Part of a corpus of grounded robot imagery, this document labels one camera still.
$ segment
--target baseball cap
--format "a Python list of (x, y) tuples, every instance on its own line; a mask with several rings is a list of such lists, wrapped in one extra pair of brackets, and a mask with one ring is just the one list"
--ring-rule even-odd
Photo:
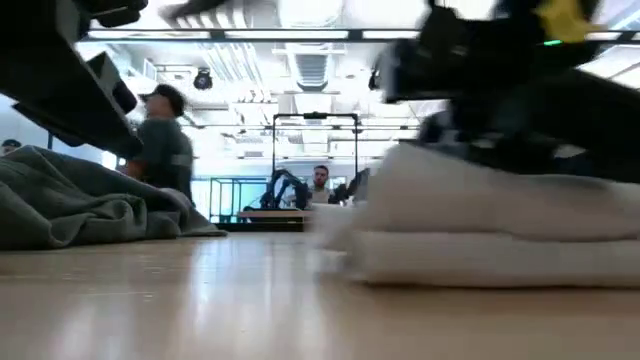
[(147, 102), (147, 100), (154, 95), (160, 95), (167, 98), (176, 117), (184, 115), (185, 100), (184, 96), (180, 91), (178, 91), (178, 89), (171, 85), (160, 84), (156, 86), (155, 90), (153, 90), (151, 94), (140, 95), (140, 98), (142, 101)]
[(22, 144), (18, 140), (7, 139), (7, 140), (2, 142), (2, 146), (21, 147)]

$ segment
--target yellow part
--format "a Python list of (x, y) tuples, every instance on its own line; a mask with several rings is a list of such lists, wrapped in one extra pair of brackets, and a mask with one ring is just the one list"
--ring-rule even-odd
[(547, 0), (536, 9), (547, 35), (566, 43), (579, 43), (592, 31), (600, 30), (583, 19), (578, 0)]

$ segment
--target folded white towel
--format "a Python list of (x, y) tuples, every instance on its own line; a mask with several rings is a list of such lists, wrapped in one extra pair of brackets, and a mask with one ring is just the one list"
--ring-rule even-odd
[(463, 287), (640, 287), (640, 242), (539, 242), (504, 234), (353, 233), (346, 275)]
[(522, 176), (398, 145), (369, 182), (353, 226), (386, 232), (492, 232), (530, 240), (602, 241), (640, 234), (640, 186)]

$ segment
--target gray towel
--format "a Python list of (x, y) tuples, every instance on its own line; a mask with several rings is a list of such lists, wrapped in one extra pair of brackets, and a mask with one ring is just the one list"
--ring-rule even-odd
[(26, 146), (0, 158), (0, 248), (224, 236), (177, 191)]

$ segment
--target wooden table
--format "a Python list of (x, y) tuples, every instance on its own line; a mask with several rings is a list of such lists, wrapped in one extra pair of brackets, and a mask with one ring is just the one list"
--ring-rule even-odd
[(307, 234), (0, 253), (19, 360), (636, 360), (640, 293), (368, 288)]
[(256, 210), (256, 211), (241, 211), (237, 214), (240, 219), (248, 218), (291, 218), (300, 219), (303, 221), (311, 217), (313, 211), (309, 210)]

